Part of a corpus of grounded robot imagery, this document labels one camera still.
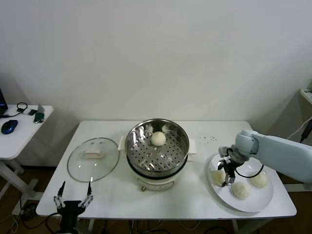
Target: floor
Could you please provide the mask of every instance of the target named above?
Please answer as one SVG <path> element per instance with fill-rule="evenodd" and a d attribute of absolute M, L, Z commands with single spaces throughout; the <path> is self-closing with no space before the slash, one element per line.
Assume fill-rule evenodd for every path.
<path fill-rule="evenodd" d="M 25 181 L 29 182 L 32 178 L 39 178 L 39 183 L 36 186 L 36 191 L 43 192 L 49 183 L 49 180 L 53 174 L 52 169 L 26 169 L 25 173 L 20 175 L 20 177 Z M 287 178 L 282 175 L 281 179 L 284 183 L 296 183 L 296 181 Z M 6 181 L 0 177 L 0 189 L 4 186 Z M 312 193 L 290 193 L 293 202 L 297 208 L 296 217 L 291 218 L 277 218 L 263 226 L 260 230 L 254 234 L 312 234 Z M 4 197 L 0 200 L 0 234 L 11 233 L 12 218 L 8 218 L 1 221 L 3 218 L 7 217 L 15 204 L 17 203 L 20 195 L 19 192 L 14 188 L 10 187 Z M 32 220 L 26 222 L 28 226 L 36 226 L 44 218 L 36 216 Z M 238 225 L 244 225 L 247 220 L 242 220 L 238 222 Z M 82 227 L 87 227 L 88 220 L 80 220 L 79 225 Z M 197 221 L 183 221 L 182 224 L 186 227 L 194 227 Z M 135 221 L 133 227 L 133 233 L 139 233 L 137 231 L 137 225 L 142 233 L 146 233 L 148 230 L 147 225 L 150 228 L 154 228 L 159 224 L 158 221 Z M 100 234 L 103 233 L 105 225 L 105 220 L 96 220 L 94 224 L 93 233 Z M 57 218 L 49 219 L 49 226 L 52 230 L 56 231 L 59 227 L 59 220 Z M 204 234 L 209 227 L 221 226 L 225 228 L 228 233 L 233 233 L 232 223 L 230 220 L 225 221 L 201 221 L 198 227 L 194 230 L 186 230 L 181 226 L 178 221 L 164 221 L 160 226 L 160 229 L 166 229 L 170 234 Z M 128 234 L 129 221 L 128 220 L 108 220 L 106 223 L 106 233 L 107 234 Z M 22 222 L 19 222 L 19 228 L 16 232 L 17 234 L 48 234 L 49 231 L 46 229 L 45 225 L 41 225 L 36 229 L 27 229 L 23 226 Z M 159 234 L 165 234 L 166 232 L 155 232 Z M 209 232 L 209 234 L 225 234 L 221 229 L 214 229 Z"/>

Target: glass lid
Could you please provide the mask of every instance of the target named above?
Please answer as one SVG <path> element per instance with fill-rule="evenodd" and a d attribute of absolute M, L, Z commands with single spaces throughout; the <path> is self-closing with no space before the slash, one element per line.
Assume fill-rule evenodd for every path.
<path fill-rule="evenodd" d="M 69 175 L 80 182 L 107 176 L 119 160 L 118 145 L 108 138 L 94 138 L 74 149 L 67 161 Z"/>

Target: white wall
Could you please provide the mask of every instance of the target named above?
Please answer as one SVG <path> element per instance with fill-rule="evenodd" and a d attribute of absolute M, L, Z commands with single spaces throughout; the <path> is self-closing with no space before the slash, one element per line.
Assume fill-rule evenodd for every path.
<path fill-rule="evenodd" d="M 21 160 L 55 165 L 86 119 L 273 129 L 312 76 L 311 9 L 308 0 L 0 1 L 1 88 L 11 103 L 55 109 Z M 286 127 L 296 128 L 301 113 L 292 115 Z"/>

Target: cable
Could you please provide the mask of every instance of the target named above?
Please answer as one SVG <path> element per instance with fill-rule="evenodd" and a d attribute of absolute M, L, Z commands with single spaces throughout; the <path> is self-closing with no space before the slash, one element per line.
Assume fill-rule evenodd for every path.
<path fill-rule="evenodd" d="M 51 216 L 57 215 L 57 214 L 58 214 L 57 212 L 55 212 L 55 213 L 53 213 L 53 214 L 50 214 L 50 215 L 47 216 L 41 223 L 39 223 L 38 225 L 33 226 L 33 227 L 27 226 L 27 225 L 25 224 L 25 221 L 24 221 L 24 220 L 22 220 L 22 222 L 23 222 L 23 225 L 24 225 L 26 228 L 28 228 L 28 229 L 35 229 L 35 228 L 38 228 L 39 226 L 41 226 L 44 222 L 47 222 L 48 218 L 50 218 Z"/>
<path fill-rule="evenodd" d="M 150 231 L 156 230 L 156 229 L 159 228 L 163 223 L 164 223 L 164 221 L 161 221 L 156 227 L 150 228 L 150 221 L 147 221 L 147 229 L 148 229 L 148 231 L 146 231 L 146 232 L 144 232 L 144 233 L 148 233 L 148 232 L 150 232 Z"/>
<path fill-rule="evenodd" d="M 129 220 L 129 234 L 132 234 L 134 221 Z"/>
<path fill-rule="evenodd" d="M 302 143 L 305 139 L 308 138 L 308 136 L 310 135 L 311 131 L 312 131 L 312 120 L 310 120 L 308 122 L 308 124 L 306 125 L 305 129 L 303 130 L 303 133 L 301 134 L 300 143 Z"/>
<path fill-rule="evenodd" d="M 264 165 L 262 164 L 262 166 L 261 166 L 260 170 L 257 172 L 257 174 L 252 175 L 252 176 L 245 176 L 245 175 L 242 175 L 242 174 L 240 174 L 240 173 L 237 171 L 236 168 L 235 168 L 235 171 L 236 171 L 236 173 L 237 173 L 239 176 L 241 176 L 241 177 L 244 177 L 244 178 L 254 178 L 254 177 L 256 177 L 257 175 L 259 175 L 260 172 L 262 172 L 263 167 L 264 167 Z"/>
<path fill-rule="evenodd" d="M 11 216 L 11 214 L 9 214 L 7 217 L 5 217 L 4 219 L 0 220 L 0 223 L 7 220 L 9 217 Z"/>
<path fill-rule="evenodd" d="M 25 221 L 30 220 L 32 218 L 34 218 L 37 214 L 36 214 L 36 207 L 37 205 L 35 203 L 29 203 L 27 205 L 24 206 L 24 209 L 21 206 L 21 193 L 19 193 L 19 207 L 20 207 L 20 219 L 24 225 L 25 228 L 27 229 L 35 229 L 38 228 L 39 226 L 41 226 L 43 223 L 45 223 L 45 226 L 47 227 L 47 229 L 51 232 L 54 233 L 48 226 L 48 219 L 51 216 L 57 215 L 58 213 L 53 213 L 50 214 L 49 216 L 47 216 L 42 222 L 40 222 L 39 224 L 37 224 L 36 226 L 33 227 L 29 227 L 28 225 L 26 225 Z"/>
<path fill-rule="evenodd" d="M 52 229 L 49 227 L 49 225 L 48 225 L 48 220 L 49 220 L 49 218 L 51 217 L 51 216 L 53 216 L 53 215 L 57 215 L 58 213 L 57 212 L 55 212 L 55 213 L 53 213 L 53 214 L 50 214 L 44 221 L 45 221 L 45 227 L 50 231 L 50 233 L 51 234 L 55 234 L 54 233 L 54 231 L 52 231 Z"/>
<path fill-rule="evenodd" d="M 185 227 L 185 226 L 182 224 L 181 221 L 179 221 L 179 223 L 181 224 L 181 226 L 182 226 L 183 228 L 185 228 L 186 230 L 190 230 L 190 231 L 191 231 L 191 230 L 196 229 L 196 228 L 199 226 L 200 221 L 198 221 L 197 224 L 196 224 L 193 228 L 187 228 L 187 227 Z"/>
<path fill-rule="evenodd" d="M 105 223 L 104 223 L 104 226 L 102 226 L 100 229 L 99 229 L 99 234 L 106 234 L 107 230 L 106 230 L 106 226 L 107 226 L 107 220 L 105 220 Z"/>
<path fill-rule="evenodd" d="M 143 233 L 143 232 L 141 232 L 141 231 L 140 231 L 140 229 L 138 228 L 138 221 L 136 222 L 136 230 L 137 230 L 137 232 L 138 232 L 138 233 L 140 233 L 140 234 L 144 234 L 144 233 Z"/>
<path fill-rule="evenodd" d="M 12 115 L 12 116 L 10 116 L 10 115 L 2 115 L 2 116 L 0 116 L 0 118 L 9 118 L 9 117 L 18 116 L 19 114 L 23 113 L 23 112 L 28 108 L 28 105 L 27 105 L 26 102 L 23 102 L 23 101 L 22 101 L 22 102 L 19 102 L 19 103 L 16 105 L 16 107 L 17 107 L 17 109 L 18 109 L 18 113 L 17 113 L 17 114 Z"/>
<path fill-rule="evenodd" d="M 11 215 L 11 216 L 12 216 L 12 219 L 13 219 L 13 223 L 12 223 L 12 225 L 11 225 L 11 232 L 12 232 L 12 233 L 16 233 L 16 232 L 18 231 L 18 229 L 19 229 L 19 223 L 18 223 L 18 221 L 14 218 L 13 215 Z"/>
<path fill-rule="evenodd" d="M 226 234 L 230 234 L 230 233 L 228 232 L 228 230 L 226 230 L 226 229 L 223 228 L 223 227 L 219 227 L 219 226 L 208 228 L 208 229 L 205 231 L 204 234 L 207 234 L 208 232 L 210 232 L 210 231 L 212 231 L 212 230 L 214 230 L 214 229 L 222 229 Z"/>
<path fill-rule="evenodd" d="M 170 234 L 170 232 L 169 232 L 168 230 L 166 230 L 166 229 L 158 229 L 158 230 L 155 230 L 155 229 L 149 229 L 149 227 L 147 227 L 147 228 L 148 228 L 148 231 L 147 231 L 147 232 L 141 232 L 140 229 L 138 228 L 138 223 L 139 223 L 139 221 L 136 222 L 136 230 L 137 230 L 137 232 L 140 233 L 140 234 L 146 234 L 146 233 L 148 233 L 148 232 L 151 232 L 151 233 L 165 232 L 165 233 L 167 233 L 167 234 Z"/>
<path fill-rule="evenodd" d="M 300 128 L 299 128 L 297 131 L 295 131 L 293 134 L 291 134 L 291 135 L 287 138 L 287 140 L 289 140 L 293 135 L 295 135 L 297 132 L 299 132 L 300 129 L 303 128 L 303 126 L 304 126 L 307 122 L 309 122 L 311 119 L 312 119 L 312 117 L 310 117 L 307 121 L 305 121 L 305 122 L 300 126 Z"/>

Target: power cord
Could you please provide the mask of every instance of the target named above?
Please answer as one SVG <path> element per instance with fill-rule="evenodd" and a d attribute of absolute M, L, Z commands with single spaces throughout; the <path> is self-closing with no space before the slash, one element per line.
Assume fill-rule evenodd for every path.
<path fill-rule="evenodd" d="M 309 122 L 310 120 L 312 120 L 312 117 L 310 117 L 307 121 L 305 121 L 301 126 L 300 126 L 300 128 L 298 128 L 298 130 L 297 131 L 295 131 L 293 134 L 291 134 L 288 138 L 287 138 L 287 140 L 289 140 L 293 135 L 295 135 L 297 132 L 299 132 L 302 128 L 303 128 L 303 126 L 307 123 L 307 122 Z M 308 137 L 308 135 L 309 135 L 309 133 L 307 134 L 307 136 L 305 136 L 305 138 L 303 138 L 303 134 L 301 135 L 301 140 L 300 140 L 300 143 L 304 140 L 304 139 L 306 139 L 307 137 Z"/>
<path fill-rule="evenodd" d="M 48 225 L 48 219 L 54 215 L 57 215 L 58 213 L 52 213 L 49 216 L 47 216 L 42 222 L 37 224 L 36 226 L 30 227 L 28 226 L 25 222 L 28 220 L 33 219 L 37 214 L 36 214 L 36 203 L 29 203 L 24 206 L 24 209 L 21 206 L 21 193 L 19 193 L 19 208 L 20 208 L 20 219 L 24 225 L 25 228 L 27 229 L 36 229 L 40 227 L 43 223 L 45 223 L 46 228 L 50 231 L 50 233 L 54 234 L 52 229 Z"/>
<path fill-rule="evenodd" d="M 185 227 L 181 221 L 179 221 L 179 223 L 181 224 L 181 226 L 182 226 L 184 229 L 190 230 L 190 231 L 191 231 L 191 230 L 196 229 L 196 228 L 199 226 L 200 221 L 198 221 L 197 224 L 196 224 L 194 227 L 192 227 L 192 228 Z"/>
<path fill-rule="evenodd" d="M 310 132 L 312 130 L 312 120 L 310 120 L 306 126 L 306 128 L 304 129 L 303 133 L 301 134 L 301 139 L 300 139 L 300 143 L 302 143 L 305 139 L 308 138 Z"/>
<path fill-rule="evenodd" d="M 19 114 L 21 114 L 21 113 L 23 113 L 27 108 L 28 108 L 28 105 L 27 105 L 27 103 L 26 102 L 19 102 L 17 105 L 16 105 L 16 107 L 17 107 L 17 114 L 15 114 L 15 115 L 12 115 L 12 116 L 10 116 L 10 115 L 2 115 L 2 116 L 0 116 L 0 118 L 9 118 L 9 117 L 15 117 L 15 116 L 18 116 Z"/>
<path fill-rule="evenodd" d="M 133 231 L 133 224 L 134 224 L 134 221 L 130 221 L 130 220 L 129 220 L 129 230 L 130 230 L 129 234 L 132 234 L 132 231 Z"/>
<path fill-rule="evenodd" d="M 241 177 L 244 177 L 244 178 L 254 178 L 254 177 L 256 177 L 257 175 L 259 175 L 259 174 L 262 172 L 263 167 L 264 167 L 264 165 L 262 164 L 260 170 L 259 170 L 256 174 L 251 175 L 251 176 L 245 176 L 245 175 L 240 174 L 240 173 L 237 171 L 236 168 L 235 168 L 235 171 L 236 171 L 236 173 L 237 173 L 239 176 L 241 176 Z"/>
<path fill-rule="evenodd" d="M 107 233 L 107 220 L 105 220 L 105 223 L 104 223 L 104 226 L 102 226 L 100 229 L 99 229 L 99 234 L 106 234 Z"/>
<path fill-rule="evenodd" d="M 168 230 L 166 230 L 166 229 L 158 229 L 158 230 L 156 230 L 155 228 L 150 229 L 150 228 L 149 228 L 149 225 L 148 225 L 148 227 L 147 227 L 148 231 L 146 231 L 146 232 L 141 232 L 140 229 L 139 229 L 139 227 L 138 227 L 138 224 L 139 224 L 139 221 L 136 222 L 136 230 L 137 230 L 137 232 L 140 233 L 140 234 L 146 234 L 146 233 L 148 233 L 148 232 L 151 232 L 151 233 L 165 232 L 165 233 L 167 233 L 167 234 L 170 234 L 170 232 L 169 232 Z"/>
<path fill-rule="evenodd" d="M 7 233 L 16 233 L 19 229 L 19 221 L 12 215 L 9 214 L 7 217 L 5 217 L 4 219 L 0 220 L 0 223 L 7 220 L 8 218 L 12 218 L 13 219 L 13 223 L 11 225 L 11 229 L 9 229 L 9 231 Z"/>

